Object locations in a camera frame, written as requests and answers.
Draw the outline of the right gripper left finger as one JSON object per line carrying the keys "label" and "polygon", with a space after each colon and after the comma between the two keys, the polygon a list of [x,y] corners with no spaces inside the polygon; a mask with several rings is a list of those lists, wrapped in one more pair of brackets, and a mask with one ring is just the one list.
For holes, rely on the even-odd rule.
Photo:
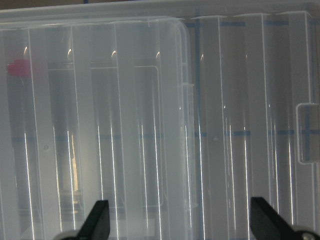
{"label": "right gripper left finger", "polygon": [[108,200],[98,200],[77,234],[78,240],[108,240],[111,231]]}

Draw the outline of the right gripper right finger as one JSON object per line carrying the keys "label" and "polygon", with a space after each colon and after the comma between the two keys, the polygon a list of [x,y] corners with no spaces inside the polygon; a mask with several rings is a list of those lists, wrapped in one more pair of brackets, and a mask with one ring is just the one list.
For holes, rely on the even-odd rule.
{"label": "right gripper right finger", "polygon": [[249,226],[256,240],[289,240],[292,228],[263,197],[251,197]]}

